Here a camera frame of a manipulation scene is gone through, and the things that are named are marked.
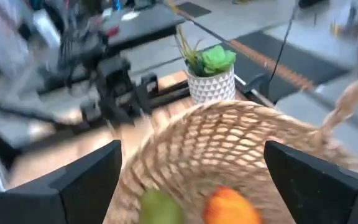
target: white patterned planter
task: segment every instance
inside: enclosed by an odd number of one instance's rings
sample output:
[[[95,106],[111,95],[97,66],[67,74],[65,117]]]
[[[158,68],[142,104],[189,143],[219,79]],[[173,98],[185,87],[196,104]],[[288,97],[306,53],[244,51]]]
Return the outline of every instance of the white patterned planter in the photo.
[[[195,104],[214,100],[234,100],[234,67],[213,77],[196,77],[187,72],[190,95]]]

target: orange fruit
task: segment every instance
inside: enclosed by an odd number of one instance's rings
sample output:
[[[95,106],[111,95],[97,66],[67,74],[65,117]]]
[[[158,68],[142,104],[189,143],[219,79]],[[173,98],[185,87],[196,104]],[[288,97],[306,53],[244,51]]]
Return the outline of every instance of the orange fruit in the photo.
[[[239,192],[220,187],[204,210],[206,224],[262,224],[259,211]]]

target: potted plant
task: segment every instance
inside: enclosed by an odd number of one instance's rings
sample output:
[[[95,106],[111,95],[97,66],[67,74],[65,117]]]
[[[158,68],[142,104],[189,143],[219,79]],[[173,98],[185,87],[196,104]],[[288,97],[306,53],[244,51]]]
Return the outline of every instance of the potted plant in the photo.
[[[194,103],[213,100],[233,100],[235,97],[234,62],[236,54],[222,46],[199,52],[197,44],[191,48],[181,27],[176,37],[180,52],[185,59],[190,95]]]

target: basket handle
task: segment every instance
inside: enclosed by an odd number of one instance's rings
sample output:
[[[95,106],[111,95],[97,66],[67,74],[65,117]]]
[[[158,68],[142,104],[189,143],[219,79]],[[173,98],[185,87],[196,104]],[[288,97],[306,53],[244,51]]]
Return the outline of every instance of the basket handle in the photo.
[[[336,108],[324,119],[323,125],[317,134],[318,142],[323,142],[323,138],[329,136],[333,129],[352,116],[354,108],[358,104],[358,80],[350,84],[341,97],[336,102]]]

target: black mat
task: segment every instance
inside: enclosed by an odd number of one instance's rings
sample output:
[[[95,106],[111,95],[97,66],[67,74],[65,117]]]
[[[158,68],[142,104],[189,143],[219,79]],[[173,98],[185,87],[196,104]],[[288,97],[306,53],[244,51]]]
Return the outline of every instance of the black mat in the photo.
[[[206,8],[203,8],[203,7],[199,6],[199,5],[196,5],[194,3],[191,3],[191,2],[182,3],[180,5],[177,5],[177,7],[180,10],[182,10],[183,12],[191,15],[194,18],[197,18],[197,17],[200,17],[200,16],[207,15],[207,14],[211,13],[210,10],[208,10]]]
[[[274,61],[276,61],[282,45],[281,40],[277,40],[263,32],[254,32],[243,35],[237,38],[236,41],[258,51],[260,54],[265,55]],[[289,44],[284,47],[280,64],[311,80],[316,86],[338,78],[348,72],[346,69],[338,67],[331,62],[327,62]],[[246,82],[251,80],[256,74],[262,72],[271,74],[271,71],[262,68],[256,62],[242,54],[237,54],[234,69],[236,74]],[[277,101],[297,91],[297,87],[276,74],[270,83],[269,99]]]

